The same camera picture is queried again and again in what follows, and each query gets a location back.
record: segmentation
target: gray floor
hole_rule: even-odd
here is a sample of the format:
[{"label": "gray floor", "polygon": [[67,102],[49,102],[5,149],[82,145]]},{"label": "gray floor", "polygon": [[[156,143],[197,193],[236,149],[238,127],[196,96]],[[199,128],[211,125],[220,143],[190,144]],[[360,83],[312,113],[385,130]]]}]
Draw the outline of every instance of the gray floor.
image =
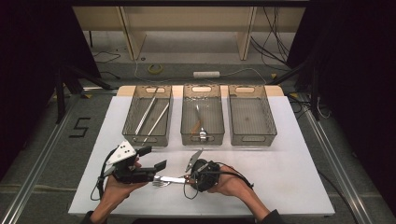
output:
[{"label": "gray floor", "polygon": [[[183,84],[197,81],[192,79],[193,71],[216,70],[220,71],[221,74],[231,74],[248,68],[248,70],[229,77],[211,80],[225,84],[263,83],[262,78],[255,71],[260,73],[267,82],[272,79],[271,74],[281,76],[285,73],[275,68],[263,66],[261,55],[254,49],[250,49],[246,61],[240,61],[234,36],[229,33],[149,33],[137,64],[129,59],[122,34],[93,32],[92,36],[93,54],[100,51],[120,54],[119,58],[109,63],[98,63],[101,72],[111,72],[120,77],[120,79],[116,79],[109,73],[102,74],[103,81],[113,86],[138,85],[148,83],[148,80],[166,81],[167,84]],[[255,34],[257,40],[264,40],[265,37],[265,34]],[[285,43],[290,45],[293,34],[284,34],[282,37]],[[268,48],[272,52],[277,51],[274,41],[270,43]],[[114,55],[101,53],[95,56],[95,60],[106,62],[114,57]],[[282,67],[273,60],[265,62]],[[147,72],[147,68],[155,63],[162,64],[164,70],[160,75],[154,76]],[[283,91],[292,91],[294,81],[295,78],[292,78],[282,83]],[[81,80],[81,83],[87,88],[96,87],[86,80]],[[79,180],[91,155],[94,142],[113,95],[115,95],[115,92],[88,91],[87,97],[81,97],[77,100],[69,121],[65,124],[60,139],[37,181],[35,190],[19,216],[18,223],[78,223],[81,220],[80,217],[68,215],[68,207],[73,201]],[[291,106],[295,111],[299,110],[297,104],[291,104]],[[40,152],[50,138],[57,119],[56,109],[56,99],[50,99],[48,107],[26,144],[26,149],[21,151],[19,157],[1,181],[0,217],[6,213],[13,202],[19,187],[24,183]],[[318,170],[330,178],[337,188],[340,188],[329,160],[308,121],[306,114],[309,112],[302,113],[304,111],[296,113],[296,118],[315,165]],[[81,133],[81,130],[74,130],[78,118],[90,118],[80,123],[80,126],[89,129],[83,138],[70,138],[70,135]],[[353,156],[336,120],[333,117],[322,118],[320,124],[323,126],[337,155],[339,155],[341,163],[346,168],[354,188],[364,202],[372,223],[396,223],[395,217],[364,172],[359,160]],[[326,180],[322,179],[322,181],[335,208],[335,215],[331,217],[284,217],[287,221],[295,223],[354,223],[352,215],[341,197]],[[130,219],[128,217],[112,217],[109,223],[130,223]]]}]

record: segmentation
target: cable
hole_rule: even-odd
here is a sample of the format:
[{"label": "cable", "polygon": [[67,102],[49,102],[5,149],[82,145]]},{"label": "cable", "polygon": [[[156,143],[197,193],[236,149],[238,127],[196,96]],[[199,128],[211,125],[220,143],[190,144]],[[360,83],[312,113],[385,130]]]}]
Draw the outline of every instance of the cable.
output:
[{"label": "cable", "polygon": [[329,110],[329,114],[328,115],[326,115],[326,116],[323,115],[322,112],[320,111],[320,108],[319,108],[319,101],[320,101],[320,97],[318,98],[318,103],[317,103],[318,112],[323,118],[328,119],[330,117],[330,115],[332,114],[332,111]]},{"label": "cable", "polygon": [[346,204],[346,207],[348,208],[350,214],[353,217],[353,220],[355,221],[356,224],[359,224],[358,219],[356,218],[355,214],[353,213],[352,207],[350,206],[350,204],[347,202],[347,198],[346,196],[341,192],[341,190],[339,190],[334,183],[325,175],[323,174],[320,170],[318,170],[318,174],[320,174],[325,180],[327,180],[327,182],[332,185],[332,187],[335,189],[335,191],[337,191],[338,195],[340,195],[341,199],[344,201],[344,203]]},{"label": "cable", "polygon": [[227,164],[225,164],[225,163],[222,163],[222,162],[215,162],[215,163],[216,163],[216,164],[221,164],[221,165],[227,166],[228,168],[234,170],[237,174],[239,174],[238,177],[242,177],[241,179],[244,180],[245,183],[246,183],[251,189],[253,189],[253,185],[254,185],[254,184],[250,184],[250,182],[248,182],[248,179],[247,179],[244,175],[242,175],[241,173],[239,173],[237,170],[235,170],[232,166],[229,166],[229,165],[227,165]]},{"label": "cable", "polygon": [[119,77],[119,76],[116,76],[116,75],[114,75],[113,73],[111,73],[111,72],[100,72],[101,74],[102,73],[105,73],[105,74],[110,74],[111,76],[113,76],[113,77],[115,77],[116,79],[121,79],[121,77]]},{"label": "cable", "polygon": [[[96,181],[95,187],[93,187],[93,190],[91,192],[91,200],[93,201],[99,201],[102,199],[103,193],[104,193],[104,189],[103,189],[103,184],[105,182],[105,168],[106,168],[106,161],[108,161],[108,159],[111,157],[111,155],[113,155],[113,153],[116,151],[117,149],[114,148],[113,150],[110,151],[110,153],[108,153],[108,155],[106,156],[105,161],[103,162],[102,165],[102,170],[100,172],[100,175],[98,176],[98,180]],[[93,192],[95,191],[95,188],[98,188],[99,190],[99,198],[98,199],[94,199],[92,197]]]},{"label": "cable", "polygon": [[259,77],[262,79],[262,81],[264,81],[264,85],[267,84],[267,81],[265,81],[265,79],[262,77],[262,75],[261,75],[256,69],[254,69],[254,68],[244,68],[244,69],[238,70],[238,71],[236,71],[236,72],[232,72],[232,73],[225,74],[225,75],[220,75],[220,76],[221,76],[221,77],[227,77],[227,76],[235,75],[235,74],[237,74],[237,73],[240,73],[240,72],[243,72],[243,71],[247,71],[247,70],[252,70],[252,71],[254,71],[257,75],[259,75]]},{"label": "cable", "polygon": [[287,97],[289,97],[291,100],[293,100],[294,102],[296,102],[296,103],[298,103],[298,104],[300,104],[300,105],[305,105],[305,106],[308,106],[308,107],[311,106],[310,102],[300,101],[300,100],[297,99],[296,97],[290,95],[291,93],[292,93],[292,92],[289,92],[289,93],[286,93],[285,95],[286,95]]},{"label": "cable", "polygon": [[248,187],[250,187],[251,189],[253,189],[253,184],[250,184],[248,182],[248,180],[239,174],[233,173],[233,172],[226,172],[226,171],[207,171],[207,172],[199,172],[198,174],[200,175],[233,175],[236,176],[238,178],[240,178],[241,180],[243,180],[245,182],[245,184],[247,184]]},{"label": "cable", "polygon": [[[166,79],[166,80],[161,80],[161,81],[154,81],[154,80],[145,79],[145,78],[137,76],[138,63],[137,63],[137,60],[134,60],[134,62],[136,64],[136,67],[134,69],[134,77],[139,79],[139,80],[142,80],[142,81],[147,81],[147,82],[151,82],[151,83],[164,83],[164,82],[168,82],[168,81],[190,81],[190,80],[195,80],[196,79],[194,77],[193,78],[172,78],[172,79]],[[255,70],[254,68],[243,68],[243,69],[240,69],[240,70],[238,70],[236,72],[232,72],[232,73],[225,74],[225,75],[220,75],[220,76],[221,77],[227,77],[227,76],[231,76],[231,75],[234,75],[234,74],[237,74],[237,73],[240,73],[240,72],[243,72],[243,71],[247,71],[247,70],[254,71],[262,79],[262,81],[264,82],[264,85],[267,84],[267,81],[265,80],[265,78],[257,70]],[[208,81],[208,82],[212,82],[212,83],[216,83],[216,84],[224,84],[224,85],[226,85],[225,83],[215,82],[215,81],[212,81],[212,80],[209,80],[209,79],[205,79],[205,78],[203,80]]]},{"label": "cable", "polygon": [[306,108],[306,110],[296,119],[298,120],[303,114],[305,114],[307,111],[309,111],[311,108]]},{"label": "cable", "polygon": [[[191,178],[192,179],[196,179],[195,178],[195,174],[192,174],[191,175]],[[184,182],[184,185],[183,185],[183,192],[184,192],[184,197],[186,197],[186,198],[188,198],[188,199],[190,199],[190,200],[192,200],[192,199],[194,199],[194,198],[196,198],[197,197],[197,195],[198,195],[198,188],[196,188],[196,191],[195,191],[195,194],[194,194],[194,196],[192,196],[192,197],[189,197],[189,196],[187,196],[187,194],[186,194],[186,184],[187,184],[187,181],[186,182]]]},{"label": "cable", "polygon": [[277,44],[277,48],[279,50],[279,53],[280,53],[282,59],[284,61],[286,61],[286,59],[283,56],[283,54],[285,54],[285,56],[288,57],[288,53],[286,53],[286,51],[289,52],[289,50],[283,44],[282,39],[280,38],[280,32],[278,31],[279,20],[277,18],[278,18],[279,8],[278,7],[274,7],[274,21],[273,21],[272,25],[271,25],[270,19],[268,17],[268,14],[267,14],[267,12],[265,10],[265,7],[263,7],[262,9],[263,9],[265,17],[266,17],[266,19],[268,21],[268,24],[269,24],[269,26],[271,28],[270,34],[271,33],[274,34],[274,37],[276,38],[276,44]]},{"label": "cable", "polygon": [[121,56],[120,54],[110,53],[110,52],[106,52],[106,51],[100,51],[99,53],[93,54],[92,56],[93,56],[93,58],[94,58],[94,57],[98,56],[98,55],[101,54],[101,53],[106,53],[106,54],[110,54],[110,55],[116,55],[116,57],[113,58],[113,59],[110,59],[110,60],[108,60],[108,61],[105,61],[105,62],[97,62],[97,61],[95,61],[96,63],[108,63],[108,62],[111,62],[111,61],[113,61],[113,60],[118,59],[118,58]]},{"label": "cable", "polygon": [[262,46],[260,46],[260,44],[257,43],[257,41],[256,41],[253,37],[251,37],[251,40],[253,41],[253,42],[252,42],[252,47],[253,47],[255,50],[257,50],[257,51],[262,55],[262,62],[264,63],[265,66],[270,67],[270,68],[274,68],[274,69],[276,69],[276,70],[289,72],[289,69],[282,69],[282,68],[273,67],[273,66],[269,65],[268,63],[266,63],[265,60],[264,60],[264,58],[263,58],[263,56],[268,57],[268,58],[271,58],[271,59],[275,59],[275,60],[280,61],[281,63],[283,63],[283,64],[286,65],[285,62],[283,62],[282,60],[280,60],[279,58],[277,58],[273,53],[269,52],[267,49],[264,49]]},{"label": "cable", "polygon": [[303,110],[303,106],[300,105],[299,102],[289,102],[289,103],[291,103],[291,104],[297,103],[297,104],[300,106],[300,109],[299,109],[299,110],[297,110],[297,111],[294,111],[294,110],[293,110],[293,113],[294,113],[294,114],[298,114],[298,113],[300,113],[300,112]]}]

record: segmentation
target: floor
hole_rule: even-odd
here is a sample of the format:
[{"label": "floor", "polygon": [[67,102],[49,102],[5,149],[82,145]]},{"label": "floor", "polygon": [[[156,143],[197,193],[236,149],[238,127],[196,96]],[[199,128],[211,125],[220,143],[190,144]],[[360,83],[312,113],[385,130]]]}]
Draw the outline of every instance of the floor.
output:
[{"label": "floor", "polygon": [[[89,43],[88,32],[84,34]],[[253,34],[261,43],[267,35]],[[288,49],[292,39],[293,34],[282,34],[282,41]],[[271,67],[263,66],[262,56],[254,48],[249,48],[246,61],[240,61],[234,35],[231,33],[148,33],[139,59],[135,62],[130,59],[120,32],[92,32],[92,41],[92,54],[95,55],[94,59],[102,72],[102,80],[113,86],[150,81],[179,84],[193,78],[194,71],[214,70],[229,76],[211,79],[212,82],[269,82],[276,76],[282,76],[286,72],[283,70],[287,70],[287,67],[276,60],[265,59],[265,63],[271,64]],[[281,57],[273,38],[266,47]],[[148,74],[147,68],[152,64],[163,65],[163,72],[160,75]],[[280,84],[285,93],[294,91],[295,79],[293,77]],[[81,220],[81,217],[68,215],[68,207],[73,201],[79,179],[91,155],[108,104],[116,94],[115,91],[98,90],[97,86],[86,80],[81,80],[81,83],[86,88],[83,97],[66,94],[70,113],[62,128],[55,124],[56,99],[49,100],[48,108],[26,143],[26,149],[14,161],[0,183],[1,218],[15,203],[15,199],[23,191],[21,189],[26,187],[33,168],[43,164],[37,172],[31,192],[25,191],[27,196],[19,204],[17,210],[20,212],[16,215],[16,222],[78,223]],[[299,93],[298,97],[306,100],[307,96]],[[323,177],[322,181],[335,214],[331,217],[284,217],[285,220],[294,223],[355,223],[352,216],[355,214],[360,223],[396,223],[395,216],[389,211],[359,160],[354,157],[336,120],[332,116],[325,118],[329,115],[329,110],[324,108],[320,122],[315,122],[306,107],[290,104],[296,112],[296,119],[315,165],[329,178],[328,181]],[[79,126],[89,129],[84,137],[72,138],[70,135],[81,134],[81,130],[74,129],[78,119],[81,119]],[[325,135],[328,141],[320,141],[319,135]],[[350,183],[345,184],[342,181],[345,179]],[[349,211],[331,183],[343,191],[349,204],[360,203],[359,208],[354,207],[353,212]],[[130,219],[112,217],[109,223],[130,223]]]}]

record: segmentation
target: white table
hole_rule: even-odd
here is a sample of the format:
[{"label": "white table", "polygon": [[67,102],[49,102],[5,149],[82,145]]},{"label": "white table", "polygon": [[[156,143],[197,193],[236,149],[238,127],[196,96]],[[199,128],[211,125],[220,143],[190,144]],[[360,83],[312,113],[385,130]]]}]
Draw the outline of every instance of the white table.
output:
[{"label": "white table", "polygon": [[[121,130],[131,100],[132,97],[113,97],[69,214],[84,216],[98,204],[91,201],[91,192],[106,155],[124,140]],[[270,210],[277,209],[282,215],[334,214],[287,97],[269,97],[277,129],[277,137],[270,147],[231,146],[228,99],[223,97],[222,103],[226,130],[223,144],[205,147],[202,159],[232,165],[254,183],[254,190]],[[153,149],[140,158],[143,167],[167,160],[167,167],[158,175],[184,175],[191,155],[200,149],[181,144],[181,107],[182,98],[174,97],[168,147]],[[186,189],[191,195],[191,187]],[[189,200],[183,194],[183,186],[178,184],[165,188],[148,184],[134,191],[112,214],[134,218],[252,217],[246,206],[234,197],[200,192],[195,199]]]}]

